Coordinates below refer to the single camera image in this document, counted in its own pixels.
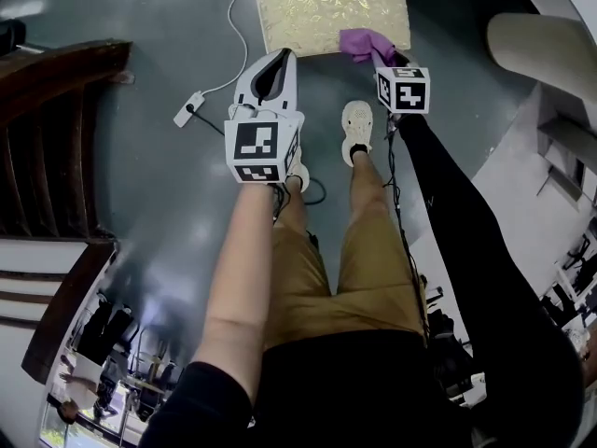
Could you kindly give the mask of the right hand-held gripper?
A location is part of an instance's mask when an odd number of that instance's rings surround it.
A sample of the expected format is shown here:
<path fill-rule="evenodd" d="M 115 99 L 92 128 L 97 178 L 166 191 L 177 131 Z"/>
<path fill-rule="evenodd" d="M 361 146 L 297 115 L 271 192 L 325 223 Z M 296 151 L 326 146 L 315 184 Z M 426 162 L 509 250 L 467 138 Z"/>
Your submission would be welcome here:
<path fill-rule="evenodd" d="M 377 98 L 390 113 L 428 113 L 430 74 L 408 54 L 395 54 L 395 67 L 377 67 Z"/>

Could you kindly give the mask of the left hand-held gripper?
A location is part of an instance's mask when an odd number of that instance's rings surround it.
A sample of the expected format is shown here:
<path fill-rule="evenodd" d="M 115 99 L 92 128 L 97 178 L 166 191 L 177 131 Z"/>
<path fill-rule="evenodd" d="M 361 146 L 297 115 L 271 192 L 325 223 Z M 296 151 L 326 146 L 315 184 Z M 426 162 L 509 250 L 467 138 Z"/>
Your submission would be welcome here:
<path fill-rule="evenodd" d="M 270 52 L 241 74 L 234 93 L 238 105 L 224 124 L 226 163 L 237 182 L 285 182 L 299 148 L 301 113 L 253 106 L 294 110 L 297 100 L 297 57 L 291 49 Z"/>

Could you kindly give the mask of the purple cloth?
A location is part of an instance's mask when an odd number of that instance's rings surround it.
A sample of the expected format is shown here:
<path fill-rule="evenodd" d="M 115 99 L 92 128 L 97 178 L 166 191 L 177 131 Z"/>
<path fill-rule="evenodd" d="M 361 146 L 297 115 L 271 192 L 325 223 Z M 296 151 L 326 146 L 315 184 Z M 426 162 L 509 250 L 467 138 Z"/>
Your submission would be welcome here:
<path fill-rule="evenodd" d="M 339 35 L 340 52 L 356 63 L 371 60 L 376 66 L 396 66 L 396 47 L 384 35 L 367 28 L 340 30 Z"/>

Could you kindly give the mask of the cream upholstered footstool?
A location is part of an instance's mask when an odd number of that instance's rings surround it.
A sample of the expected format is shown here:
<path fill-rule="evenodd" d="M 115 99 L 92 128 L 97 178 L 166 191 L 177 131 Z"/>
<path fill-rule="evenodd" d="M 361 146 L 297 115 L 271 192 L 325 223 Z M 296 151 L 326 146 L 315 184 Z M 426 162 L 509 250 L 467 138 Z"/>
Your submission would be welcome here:
<path fill-rule="evenodd" d="M 340 31 L 369 29 L 410 49 L 407 0 L 256 0 L 265 50 L 299 57 L 337 53 Z"/>

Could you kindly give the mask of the person's right forearm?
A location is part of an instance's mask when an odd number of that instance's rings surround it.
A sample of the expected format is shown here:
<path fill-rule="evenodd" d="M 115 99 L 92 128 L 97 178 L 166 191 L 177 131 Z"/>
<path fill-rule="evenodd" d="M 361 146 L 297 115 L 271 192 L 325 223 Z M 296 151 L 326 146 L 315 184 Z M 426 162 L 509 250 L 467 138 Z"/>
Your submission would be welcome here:
<path fill-rule="evenodd" d="M 407 115 L 398 123 L 419 182 L 431 227 L 452 281 L 465 276 L 474 237 L 494 223 L 491 209 L 451 157 L 424 116 Z"/>

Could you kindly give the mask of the person's left forearm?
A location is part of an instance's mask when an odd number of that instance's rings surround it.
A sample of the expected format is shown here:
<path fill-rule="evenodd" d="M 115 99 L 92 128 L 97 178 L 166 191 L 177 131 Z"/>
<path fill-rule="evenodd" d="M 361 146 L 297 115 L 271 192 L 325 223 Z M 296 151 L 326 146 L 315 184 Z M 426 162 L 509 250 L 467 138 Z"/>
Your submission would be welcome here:
<path fill-rule="evenodd" d="M 223 371 L 253 369 L 271 290 L 273 192 L 242 185 L 210 287 L 197 359 Z"/>

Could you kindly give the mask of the white curved counter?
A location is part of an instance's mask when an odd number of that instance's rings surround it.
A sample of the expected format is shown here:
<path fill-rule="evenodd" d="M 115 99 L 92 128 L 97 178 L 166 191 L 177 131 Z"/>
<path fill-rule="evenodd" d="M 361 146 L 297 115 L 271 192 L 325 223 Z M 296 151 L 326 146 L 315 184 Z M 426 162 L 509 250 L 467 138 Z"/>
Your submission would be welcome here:
<path fill-rule="evenodd" d="M 500 13 L 487 26 L 494 61 L 597 105 L 597 0 L 530 0 L 536 13 Z"/>

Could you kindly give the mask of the white power strip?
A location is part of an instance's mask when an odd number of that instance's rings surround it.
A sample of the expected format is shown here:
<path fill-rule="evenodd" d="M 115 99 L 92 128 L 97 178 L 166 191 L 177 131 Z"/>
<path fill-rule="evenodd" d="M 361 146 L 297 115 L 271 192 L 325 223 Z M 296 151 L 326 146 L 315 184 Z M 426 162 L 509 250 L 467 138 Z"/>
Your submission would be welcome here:
<path fill-rule="evenodd" d="M 174 124 L 183 128 L 203 105 L 205 97 L 201 91 L 194 92 L 174 116 Z"/>

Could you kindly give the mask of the person's left white shoe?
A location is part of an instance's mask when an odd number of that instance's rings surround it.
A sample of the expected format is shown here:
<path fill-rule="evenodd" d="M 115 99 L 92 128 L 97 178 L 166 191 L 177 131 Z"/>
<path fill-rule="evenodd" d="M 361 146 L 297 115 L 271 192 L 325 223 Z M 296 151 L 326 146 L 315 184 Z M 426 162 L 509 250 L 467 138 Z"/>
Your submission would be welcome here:
<path fill-rule="evenodd" d="M 300 192 L 304 192 L 309 187 L 311 178 L 308 168 L 302 162 L 302 150 L 298 147 L 293 159 L 290 163 L 290 167 L 287 171 L 285 183 L 296 181 L 299 182 Z"/>

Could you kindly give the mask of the person's left leg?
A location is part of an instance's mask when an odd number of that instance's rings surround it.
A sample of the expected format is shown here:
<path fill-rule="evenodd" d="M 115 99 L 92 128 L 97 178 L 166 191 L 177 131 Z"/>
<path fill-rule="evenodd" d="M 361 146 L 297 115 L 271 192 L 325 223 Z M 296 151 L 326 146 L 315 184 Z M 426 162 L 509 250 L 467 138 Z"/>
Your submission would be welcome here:
<path fill-rule="evenodd" d="M 285 199 L 275 228 L 286 228 L 301 235 L 307 234 L 307 209 L 302 197 L 302 179 L 291 175 L 285 181 Z"/>

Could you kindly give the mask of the person's leg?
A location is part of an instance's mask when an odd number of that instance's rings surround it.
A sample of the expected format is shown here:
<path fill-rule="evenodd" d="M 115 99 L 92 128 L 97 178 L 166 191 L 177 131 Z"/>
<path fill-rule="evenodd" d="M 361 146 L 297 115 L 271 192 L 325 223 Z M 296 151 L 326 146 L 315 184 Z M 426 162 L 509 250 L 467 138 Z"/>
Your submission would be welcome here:
<path fill-rule="evenodd" d="M 366 151 L 353 154 L 353 172 L 350 185 L 351 217 L 349 227 L 365 221 L 390 220 L 387 196 L 382 177 Z"/>
<path fill-rule="evenodd" d="M 302 179 L 291 175 L 285 181 L 285 199 L 275 228 L 286 228 L 301 235 L 307 234 L 307 209 L 302 197 Z"/>

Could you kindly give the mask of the person's right leg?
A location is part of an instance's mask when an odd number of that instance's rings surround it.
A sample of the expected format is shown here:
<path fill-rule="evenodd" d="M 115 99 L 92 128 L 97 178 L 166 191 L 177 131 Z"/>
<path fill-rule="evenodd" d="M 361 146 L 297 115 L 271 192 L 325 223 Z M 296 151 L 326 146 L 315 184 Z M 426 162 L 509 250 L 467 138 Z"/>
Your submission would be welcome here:
<path fill-rule="evenodd" d="M 390 220 L 387 196 L 382 177 L 366 151 L 353 154 L 353 172 L 350 185 L 351 217 L 349 227 L 365 221 Z"/>

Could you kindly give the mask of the grey step shelf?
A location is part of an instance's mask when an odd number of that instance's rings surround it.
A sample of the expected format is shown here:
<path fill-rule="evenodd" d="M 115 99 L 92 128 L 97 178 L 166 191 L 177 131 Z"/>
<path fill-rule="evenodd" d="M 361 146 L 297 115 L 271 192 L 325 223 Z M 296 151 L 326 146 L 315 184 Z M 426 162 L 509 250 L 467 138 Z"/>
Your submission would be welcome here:
<path fill-rule="evenodd" d="M 554 118 L 537 128 L 537 152 L 573 203 L 584 196 L 597 208 L 597 135 L 570 119 Z"/>

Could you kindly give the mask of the black bin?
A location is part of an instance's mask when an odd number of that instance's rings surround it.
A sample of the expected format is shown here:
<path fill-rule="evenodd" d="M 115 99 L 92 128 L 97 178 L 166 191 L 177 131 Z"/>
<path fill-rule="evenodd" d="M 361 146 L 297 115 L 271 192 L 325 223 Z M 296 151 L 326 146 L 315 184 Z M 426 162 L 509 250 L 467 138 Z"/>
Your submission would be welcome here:
<path fill-rule="evenodd" d="M 26 25 L 16 19 L 0 21 L 0 57 L 12 52 L 25 41 Z"/>

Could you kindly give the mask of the white brown striped bed base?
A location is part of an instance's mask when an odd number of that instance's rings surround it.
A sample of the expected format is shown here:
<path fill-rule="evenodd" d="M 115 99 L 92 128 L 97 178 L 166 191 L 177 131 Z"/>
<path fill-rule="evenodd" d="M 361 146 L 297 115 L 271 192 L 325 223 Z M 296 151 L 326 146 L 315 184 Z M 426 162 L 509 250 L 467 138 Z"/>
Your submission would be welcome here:
<path fill-rule="evenodd" d="M 0 327 L 34 329 L 86 248 L 84 242 L 0 238 Z"/>

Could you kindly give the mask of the person's black shirt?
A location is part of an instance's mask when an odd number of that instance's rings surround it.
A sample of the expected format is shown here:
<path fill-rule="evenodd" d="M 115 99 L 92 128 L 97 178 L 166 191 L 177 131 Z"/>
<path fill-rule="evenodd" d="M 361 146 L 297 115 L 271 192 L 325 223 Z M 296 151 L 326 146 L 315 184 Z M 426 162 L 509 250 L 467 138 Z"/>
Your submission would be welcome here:
<path fill-rule="evenodd" d="M 569 448 L 583 382 L 565 361 L 549 366 L 553 378 L 490 387 L 471 410 L 445 395 L 416 335 L 367 330 L 285 343 L 265 352 L 255 398 L 221 369 L 189 364 L 139 448 Z"/>

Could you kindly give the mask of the brown wooden slatted frame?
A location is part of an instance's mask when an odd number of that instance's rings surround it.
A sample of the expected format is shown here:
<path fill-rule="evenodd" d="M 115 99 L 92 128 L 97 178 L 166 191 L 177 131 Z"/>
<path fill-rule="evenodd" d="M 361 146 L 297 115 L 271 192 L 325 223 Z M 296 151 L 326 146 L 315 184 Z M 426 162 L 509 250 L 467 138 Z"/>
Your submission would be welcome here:
<path fill-rule="evenodd" d="M 87 244 L 30 329 L 21 368 L 39 384 L 116 257 L 96 214 L 94 132 L 105 89 L 132 78 L 131 49 L 107 39 L 0 57 L 0 238 Z"/>

